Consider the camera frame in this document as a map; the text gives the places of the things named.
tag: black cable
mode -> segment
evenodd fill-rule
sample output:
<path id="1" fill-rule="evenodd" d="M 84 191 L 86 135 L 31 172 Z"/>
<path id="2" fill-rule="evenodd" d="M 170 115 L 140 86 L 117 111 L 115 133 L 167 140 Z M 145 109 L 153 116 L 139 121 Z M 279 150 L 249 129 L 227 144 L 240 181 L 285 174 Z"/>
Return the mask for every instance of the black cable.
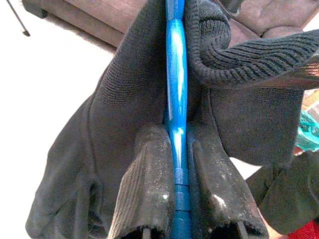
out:
<path id="1" fill-rule="evenodd" d="M 9 4 L 9 6 L 11 7 L 14 15 L 16 16 L 16 18 L 18 19 L 18 21 L 20 22 L 21 26 L 23 27 L 23 34 L 26 35 L 26 36 L 30 36 L 30 33 L 28 32 L 28 30 L 25 28 L 25 26 L 23 25 L 20 17 L 18 16 L 18 14 L 16 13 L 16 11 L 14 10 L 13 6 L 11 5 L 10 1 L 9 0 L 6 0 L 7 3 Z"/>

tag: brown couch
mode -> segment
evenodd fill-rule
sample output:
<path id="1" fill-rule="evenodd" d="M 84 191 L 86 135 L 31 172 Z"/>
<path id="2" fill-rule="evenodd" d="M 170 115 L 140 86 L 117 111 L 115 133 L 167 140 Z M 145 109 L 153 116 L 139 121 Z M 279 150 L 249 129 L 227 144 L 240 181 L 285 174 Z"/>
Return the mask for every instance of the brown couch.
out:
<path id="1" fill-rule="evenodd" d="M 119 46 L 146 0 L 22 0 L 39 17 L 47 12 Z M 248 39 L 300 32 L 319 11 L 319 0 L 245 0 L 231 20 L 231 45 Z"/>

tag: white floor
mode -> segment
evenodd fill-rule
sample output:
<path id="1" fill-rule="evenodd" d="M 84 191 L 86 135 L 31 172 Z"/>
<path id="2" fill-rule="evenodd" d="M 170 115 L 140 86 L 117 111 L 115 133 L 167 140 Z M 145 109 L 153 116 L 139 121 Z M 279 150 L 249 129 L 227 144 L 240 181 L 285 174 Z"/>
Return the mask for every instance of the white floor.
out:
<path id="1" fill-rule="evenodd" d="M 0 228 L 2 238 L 28 239 L 24 224 L 47 152 L 115 49 L 54 16 L 27 13 L 19 0 L 11 3 L 31 37 L 0 1 Z M 319 15 L 307 30 L 318 27 Z M 234 161 L 245 178 L 257 169 Z"/>

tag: blue tube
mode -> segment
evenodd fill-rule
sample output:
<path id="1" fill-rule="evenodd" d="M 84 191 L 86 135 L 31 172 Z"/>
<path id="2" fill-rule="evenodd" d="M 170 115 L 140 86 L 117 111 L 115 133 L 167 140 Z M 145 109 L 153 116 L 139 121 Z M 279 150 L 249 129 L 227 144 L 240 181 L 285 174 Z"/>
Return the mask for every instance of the blue tube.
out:
<path id="1" fill-rule="evenodd" d="M 183 11 L 184 0 L 166 0 L 167 121 L 176 193 L 172 239 L 191 239 L 186 154 L 187 61 Z"/>

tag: blue ribbed grip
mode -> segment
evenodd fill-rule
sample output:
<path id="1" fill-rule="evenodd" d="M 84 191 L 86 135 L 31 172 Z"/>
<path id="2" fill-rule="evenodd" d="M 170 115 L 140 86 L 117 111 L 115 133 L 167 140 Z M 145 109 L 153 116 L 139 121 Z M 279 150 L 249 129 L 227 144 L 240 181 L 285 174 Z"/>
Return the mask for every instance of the blue ribbed grip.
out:
<path id="1" fill-rule="evenodd" d="M 167 124 L 172 145 L 176 208 L 172 239 L 191 239 L 186 153 L 187 61 L 184 0 L 166 0 Z"/>

